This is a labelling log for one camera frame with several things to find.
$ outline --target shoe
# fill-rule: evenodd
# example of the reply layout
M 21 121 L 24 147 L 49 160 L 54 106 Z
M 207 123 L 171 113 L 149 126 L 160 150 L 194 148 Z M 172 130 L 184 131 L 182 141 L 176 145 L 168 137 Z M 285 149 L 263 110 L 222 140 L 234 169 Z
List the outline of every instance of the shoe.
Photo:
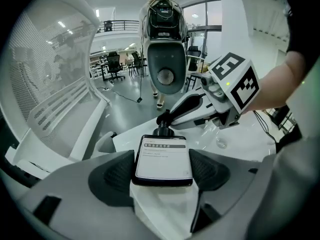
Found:
M 158 101 L 158 102 L 156 103 L 156 108 L 157 108 L 158 110 L 160 110 L 160 109 L 162 109 L 162 108 L 164 107 L 164 104 L 165 104 L 165 102 L 162 102 L 162 103 L 161 103 L 161 102 Z

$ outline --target ceiling light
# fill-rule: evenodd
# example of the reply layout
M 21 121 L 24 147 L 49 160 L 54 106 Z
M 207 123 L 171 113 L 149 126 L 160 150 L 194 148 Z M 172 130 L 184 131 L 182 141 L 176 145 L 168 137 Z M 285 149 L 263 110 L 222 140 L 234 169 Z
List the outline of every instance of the ceiling light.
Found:
M 61 26 L 61 27 L 63 27 L 63 28 L 65 28 L 65 27 L 66 27 L 66 25 L 65 25 L 65 24 L 63 24 L 61 21 L 58 21 L 58 23 L 60 24 L 60 26 Z

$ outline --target gray floor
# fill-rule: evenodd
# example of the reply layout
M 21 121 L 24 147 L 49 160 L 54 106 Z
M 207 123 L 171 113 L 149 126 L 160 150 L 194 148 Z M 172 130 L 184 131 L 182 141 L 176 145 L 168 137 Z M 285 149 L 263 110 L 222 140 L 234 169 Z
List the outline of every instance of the gray floor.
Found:
M 113 91 L 136 101 L 140 95 L 140 81 L 138 76 L 130 77 L 128 72 L 122 73 L 125 76 L 123 81 L 115 80 L 113 84 L 109 81 L 103 82 L 102 78 L 94 81 L 95 86 L 110 87 Z M 166 109 L 171 109 L 173 105 L 180 99 L 182 94 L 176 93 L 165 97 L 164 106 L 161 110 L 157 110 L 157 99 L 153 97 L 152 88 L 150 85 L 150 77 L 142 78 L 140 103 L 127 100 L 116 93 L 103 91 L 99 89 L 110 101 L 111 106 L 107 108 L 106 113 L 110 114 L 103 123 L 101 135 L 107 132 L 116 132 L 121 134 L 129 129 L 141 125 L 162 114 Z

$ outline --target railing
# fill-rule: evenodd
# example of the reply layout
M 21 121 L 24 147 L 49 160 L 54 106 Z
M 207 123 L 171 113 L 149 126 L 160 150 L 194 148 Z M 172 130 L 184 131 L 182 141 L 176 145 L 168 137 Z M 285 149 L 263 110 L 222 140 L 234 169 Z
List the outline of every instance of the railing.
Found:
M 110 31 L 137 31 L 138 20 L 107 20 L 103 21 L 97 30 L 97 34 Z

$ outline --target white mesh panel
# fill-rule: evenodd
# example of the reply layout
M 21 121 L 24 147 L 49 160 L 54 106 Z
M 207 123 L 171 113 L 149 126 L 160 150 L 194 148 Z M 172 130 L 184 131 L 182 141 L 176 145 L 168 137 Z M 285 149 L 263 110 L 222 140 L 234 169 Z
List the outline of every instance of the white mesh panel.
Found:
M 95 31 L 86 17 L 57 0 L 36 0 L 20 15 L 9 39 L 9 70 L 26 122 L 32 109 L 89 70 L 89 45 Z M 98 103 L 94 95 L 86 94 L 42 142 L 68 157 Z

